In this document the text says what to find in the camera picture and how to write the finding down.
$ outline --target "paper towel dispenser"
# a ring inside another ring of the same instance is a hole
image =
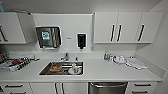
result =
[[[61,45],[59,27],[36,27],[40,48],[43,46],[58,48]]]

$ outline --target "dish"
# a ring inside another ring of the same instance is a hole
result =
[[[62,69],[61,66],[52,65],[49,70],[50,70],[50,72],[59,72],[59,71],[61,71],[61,69]]]
[[[114,60],[114,62],[119,63],[119,64],[125,64],[125,63],[127,63],[126,59],[124,59],[124,61],[119,61],[119,60],[116,60],[116,58],[114,58],[113,60]]]
[[[72,75],[77,75],[77,74],[80,74],[81,72],[82,72],[82,69],[81,69],[81,68],[78,69],[78,72],[77,72],[77,73],[74,73],[74,70],[73,70],[72,68],[70,68],[70,69],[68,70],[68,73],[69,73],[69,74],[72,74]]]

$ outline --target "ceiling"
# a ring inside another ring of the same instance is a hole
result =
[[[93,12],[145,12],[162,0],[0,0],[7,11],[90,14]]]

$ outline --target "black soap dispenser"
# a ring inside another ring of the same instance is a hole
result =
[[[77,38],[78,38],[78,47],[82,51],[83,47],[86,47],[86,34],[77,34]]]

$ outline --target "sink basin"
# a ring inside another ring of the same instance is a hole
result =
[[[72,64],[76,64],[78,68],[80,68],[80,73],[73,75],[82,75],[83,74],[83,62],[50,62],[39,75],[71,75],[68,71],[72,68]],[[58,72],[50,71],[50,68],[53,65],[57,65],[61,67],[61,70]]]

